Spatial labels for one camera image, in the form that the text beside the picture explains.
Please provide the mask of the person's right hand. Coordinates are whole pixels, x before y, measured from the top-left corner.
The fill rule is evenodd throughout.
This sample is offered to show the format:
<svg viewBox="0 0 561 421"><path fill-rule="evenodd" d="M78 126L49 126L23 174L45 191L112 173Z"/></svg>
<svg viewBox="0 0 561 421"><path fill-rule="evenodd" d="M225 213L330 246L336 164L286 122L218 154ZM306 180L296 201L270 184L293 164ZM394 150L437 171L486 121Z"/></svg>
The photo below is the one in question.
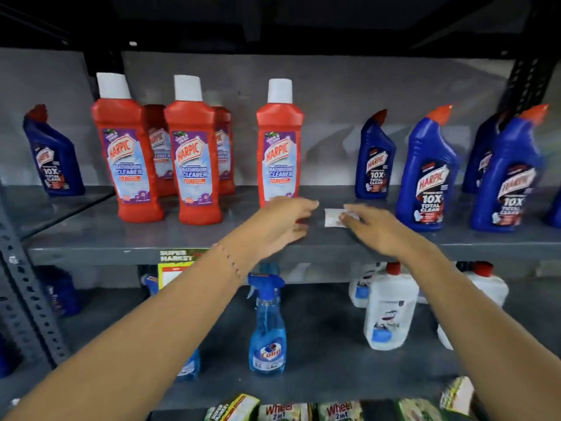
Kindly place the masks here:
<svg viewBox="0 0 561 421"><path fill-rule="evenodd" d="M367 247L401 262L420 256L431 243L385 209L376 208L375 234L355 234Z"/></svg>

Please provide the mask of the person's left hand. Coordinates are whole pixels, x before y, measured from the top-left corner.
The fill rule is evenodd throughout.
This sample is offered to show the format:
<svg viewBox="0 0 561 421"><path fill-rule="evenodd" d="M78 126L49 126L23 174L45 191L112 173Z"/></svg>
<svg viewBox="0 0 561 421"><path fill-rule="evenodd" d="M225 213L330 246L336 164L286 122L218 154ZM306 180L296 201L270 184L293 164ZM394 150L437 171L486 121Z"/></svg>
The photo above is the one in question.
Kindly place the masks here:
<svg viewBox="0 0 561 421"><path fill-rule="evenodd" d="M285 246L274 246L275 227L272 198L222 240L222 246L229 251L229 257L242 281L260 261L284 249Z"/></svg>

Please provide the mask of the person's right forearm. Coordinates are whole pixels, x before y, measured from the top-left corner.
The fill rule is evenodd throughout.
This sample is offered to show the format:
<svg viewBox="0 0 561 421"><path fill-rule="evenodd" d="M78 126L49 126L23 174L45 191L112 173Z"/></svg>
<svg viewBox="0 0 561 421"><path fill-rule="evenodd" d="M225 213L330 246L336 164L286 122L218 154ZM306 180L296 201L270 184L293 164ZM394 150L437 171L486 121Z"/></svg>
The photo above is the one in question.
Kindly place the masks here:
<svg viewBox="0 0 561 421"><path fill-rule="evenodd" d="M401 247L493 421L561 421L561 360L427 240Z"/></svg>

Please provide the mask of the small blue toilet cleaner bottle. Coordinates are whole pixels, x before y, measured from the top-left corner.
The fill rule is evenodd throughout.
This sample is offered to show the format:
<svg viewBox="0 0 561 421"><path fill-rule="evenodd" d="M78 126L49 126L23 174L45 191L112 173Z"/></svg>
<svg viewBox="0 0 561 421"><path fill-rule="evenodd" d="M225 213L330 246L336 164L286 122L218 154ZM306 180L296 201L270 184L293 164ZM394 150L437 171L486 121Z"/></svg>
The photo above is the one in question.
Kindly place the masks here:
<svg viewBox="0 0 561 421"><path fill-rule="evenodd" d="M386 117L386 109L378 111L361 128L354 184L358 199L388 196L396 145L382 130Z"/></svg>
<svg viewBox="0 0 561 421"><path fill-rule="evenodd" d="M492 156L493 142L499 136L501 125L507 117L508 111L497 112L478 127L462 182L464 193L476 194L478 192Z"/></svg>
<svg viewBox="0 0 561 421"><path fill-rule="evenodd" d="M48 124L46 106L35 105L25 114L22 126L46 193L50 197L85 195L74 144Z"/></svg>

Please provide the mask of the large blue toilet cleaner bottle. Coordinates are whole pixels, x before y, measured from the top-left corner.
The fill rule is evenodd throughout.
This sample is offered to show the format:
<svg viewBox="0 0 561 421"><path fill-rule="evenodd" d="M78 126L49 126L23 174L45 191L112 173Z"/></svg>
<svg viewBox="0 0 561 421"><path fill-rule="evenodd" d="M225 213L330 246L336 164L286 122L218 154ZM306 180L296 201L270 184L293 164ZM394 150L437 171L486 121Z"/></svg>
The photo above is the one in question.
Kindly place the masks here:
<svg viewBox="0 0 561 421"><path fill-rule="evenodd" d="M459 171L459 157L441 133L452 112L442 105L425 115L408 136L396 218L415 232L442 228Z"/></svg>
<svg viewBox="0 0 561 421"><path fill-rule="evenodd" d="M494 139L471 215L473 230L509 233L521 223L544 164L534 129L543 123L549 107L541 104L522 112Z"/></svg>

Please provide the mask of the green detergent packet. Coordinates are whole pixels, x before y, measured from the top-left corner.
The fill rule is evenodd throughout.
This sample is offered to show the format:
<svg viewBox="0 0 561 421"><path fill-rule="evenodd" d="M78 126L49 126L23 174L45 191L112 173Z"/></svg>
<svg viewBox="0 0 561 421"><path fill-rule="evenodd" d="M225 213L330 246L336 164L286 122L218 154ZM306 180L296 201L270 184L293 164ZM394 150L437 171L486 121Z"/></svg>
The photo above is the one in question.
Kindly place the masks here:
<svg viewBox="0 0 561 421"><path fill-rule="evenodd" d="M399 421L446 421L440 409L423 398L400 398L395 406Z"/></svg>
<svg viewBox="0 0 561 421"><path fill-rule="evenodd" d="M317 403L318 421L365 421L360 401Z"/></svg>
<svg viewBox="0 0 561 421"><path fill-rule="evenodd" d="M439 408L449 413L455 413L471 418L471 404L475 395L475 388L467 376L454 379L443 391Z"/></svg>
<svg viewBox="0 0 561 421"><path fill-rule="evenodd" d="M260 405L256 421L314 421L315 403Z"/></svg>
<svg viewBox="0 0 561 421"><path fill-rule="evenodd" d="M203 421L255 421L259 405L257 397L239 394L231 401L209 408Z"/></svg>

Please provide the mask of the grey perforated shelf post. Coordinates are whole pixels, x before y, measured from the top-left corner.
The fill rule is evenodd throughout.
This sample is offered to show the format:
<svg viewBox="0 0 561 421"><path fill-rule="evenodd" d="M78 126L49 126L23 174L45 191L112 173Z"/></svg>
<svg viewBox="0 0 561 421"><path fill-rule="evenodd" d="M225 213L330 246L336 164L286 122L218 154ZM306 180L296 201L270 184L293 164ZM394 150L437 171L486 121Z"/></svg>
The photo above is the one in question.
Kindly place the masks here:
<svg viewBox="0 0 561 421"><path fill-rule="evenodd" d="M53 370L70 352L0 199L0 315L25 361Z"/></svg>

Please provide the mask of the small white paper tag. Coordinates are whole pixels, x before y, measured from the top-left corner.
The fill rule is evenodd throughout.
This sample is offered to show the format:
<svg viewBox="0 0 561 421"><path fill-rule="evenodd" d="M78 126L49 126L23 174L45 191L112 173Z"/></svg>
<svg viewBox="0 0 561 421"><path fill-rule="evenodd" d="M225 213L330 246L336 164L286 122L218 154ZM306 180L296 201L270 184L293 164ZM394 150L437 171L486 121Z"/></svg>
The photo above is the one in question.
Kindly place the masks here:
<svg viewBox="0 0 561 421"><path fill-rule="evenodd" d="M325 208L324 213L325 213L324 226L326 228L330 228L330 227L331 228L335 228L335 227L347 228L347 226L340 221L340 216L342 214L346 214L349 217L352 217L355 220L361 222L360 217L356 213L350 212L346 209L328 209L328 208Z"/></svg>

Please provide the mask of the red cleaner bottle white cap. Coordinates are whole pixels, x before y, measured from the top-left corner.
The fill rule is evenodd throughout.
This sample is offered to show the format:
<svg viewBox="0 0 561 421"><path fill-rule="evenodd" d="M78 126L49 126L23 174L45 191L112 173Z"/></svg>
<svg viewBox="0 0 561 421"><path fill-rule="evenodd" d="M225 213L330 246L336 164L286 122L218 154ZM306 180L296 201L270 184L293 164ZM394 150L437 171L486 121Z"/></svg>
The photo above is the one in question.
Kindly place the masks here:
<svg viewBox="0 0 561 421"><path fill-rule="evenodd" d="M153 152L153 163L157 175L158 196L177 195L171 157L172 145L169 127L165 120L165 106L144 105L148 124L148 135Z"/></svg>
<svg viewBox="0 0 561 421"><path fill-rule="evenodd" d="M277 196L298 196L304 118L303 111L293 103L292 81L286 78L270 79L267 103L256 113L260 207Z"/></svg>
<svg viewBox="0 0 561 421"><path fill-rule="evenodd" d="M174 75L174 102L165 108L172 145L179 221L192 226L221 223L215 110L202 97L200 78Z"/></svg>
<svg viewBox="0 0 561 421"><path fill-rule="evenodd" d="M230 111L221 105L213 105L215 112L215 138L219 167L219 196L235 194L235 160L233 151L233 129Z"/></svg>
<svg viewBox="0 0 561 421"><path fill-rule="evenodd" d="M130 93L125 75L97 72L99 98L91 109L115 187L118 216L128 223L164 219L144 107Z"/></svg>

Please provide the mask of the yellow and green shelf label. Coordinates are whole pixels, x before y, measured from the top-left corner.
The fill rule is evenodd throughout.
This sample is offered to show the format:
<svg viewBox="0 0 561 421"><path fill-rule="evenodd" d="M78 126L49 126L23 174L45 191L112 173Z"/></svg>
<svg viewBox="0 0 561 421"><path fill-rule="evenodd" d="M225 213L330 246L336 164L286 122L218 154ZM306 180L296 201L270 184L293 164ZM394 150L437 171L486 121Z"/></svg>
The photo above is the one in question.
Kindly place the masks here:
<svg viewBox="0 0 561 421"><path fill-rule="evenodd" d="M158 290L177 278L187 268L191 267L202 255L209 250L203 248L160 249L158 268Z"/></svg>

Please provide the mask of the black perforated shelf post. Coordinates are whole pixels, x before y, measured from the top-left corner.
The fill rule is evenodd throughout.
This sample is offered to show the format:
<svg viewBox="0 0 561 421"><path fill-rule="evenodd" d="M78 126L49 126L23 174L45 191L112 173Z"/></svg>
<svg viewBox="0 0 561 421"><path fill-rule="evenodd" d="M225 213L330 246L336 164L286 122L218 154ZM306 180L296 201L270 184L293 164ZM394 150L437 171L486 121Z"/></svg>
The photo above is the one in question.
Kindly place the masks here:
<svg viewBox="0 0 561 421"><path fill-rule="evenodd" d="M509 120L541 104L561 54L518 53L496 113Z"/></svg>
<svg viewBox="0 0 561 421"><path fill-rule="evenodd" d="M85 68L88 75L88 83L91 91L98 92L96 74L108 72L124 74L123 57L119 50L89 48L83 52Z"/></svg>

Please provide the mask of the person's left forearm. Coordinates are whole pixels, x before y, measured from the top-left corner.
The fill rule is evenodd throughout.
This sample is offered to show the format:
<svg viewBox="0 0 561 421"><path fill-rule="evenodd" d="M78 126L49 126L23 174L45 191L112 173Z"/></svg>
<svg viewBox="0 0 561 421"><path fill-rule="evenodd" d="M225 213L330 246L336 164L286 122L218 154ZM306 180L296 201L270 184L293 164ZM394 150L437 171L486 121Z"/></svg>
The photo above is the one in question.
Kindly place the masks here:
<svg viewBox="0 0 561 421"><path fill-rule="evenodd" d="M243 283L228 252L222 244L209 250L55 369L3 421L142 421Z"/></svg>

